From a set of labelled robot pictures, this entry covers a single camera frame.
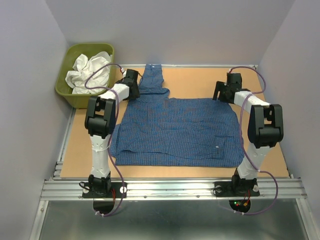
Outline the blue checkered long sleeve shirt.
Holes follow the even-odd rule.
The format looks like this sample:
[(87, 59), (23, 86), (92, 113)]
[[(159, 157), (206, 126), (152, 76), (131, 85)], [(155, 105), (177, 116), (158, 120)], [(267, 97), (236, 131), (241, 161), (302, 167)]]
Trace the blue checkered long sleeve shirt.
[(244, 158), (239, 122), (229, 104), (171, 98), (160, 65), (146, 65), (140, 97), (128, 102), (110, 153), (122, 166), (234, 168)]

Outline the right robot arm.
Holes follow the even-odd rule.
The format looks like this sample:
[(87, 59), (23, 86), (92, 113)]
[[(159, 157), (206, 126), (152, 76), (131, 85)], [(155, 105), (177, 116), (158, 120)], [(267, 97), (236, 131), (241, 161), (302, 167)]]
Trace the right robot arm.
[(230, 181), (216, 181), (213, 194), (217, 197), (257, 197), (260, 167), (271, 148), (284, 137), (283, 109), (279, 104), (270, 104), (242, 87), (240, 73), (228, 72), (226, 82), (218, 81), (214, 100), (241, 107), (249, 113), (247, 137), (249, 145), (241, 164)]

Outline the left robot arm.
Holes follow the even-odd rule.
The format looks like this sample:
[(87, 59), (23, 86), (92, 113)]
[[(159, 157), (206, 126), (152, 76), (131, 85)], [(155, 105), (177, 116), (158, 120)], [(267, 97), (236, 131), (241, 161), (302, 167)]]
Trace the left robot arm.
[(105, 93), (91, 96), (88, 100), (84, 126), (91, 140), (92, 168), (88, 182), (81, 182), (84, 198), (114, 196), (111, 186), (109, 149), (111, 137), (117, 123), (119, 103), (140, 97), (139, 72), (127, 69), (124, 77)]

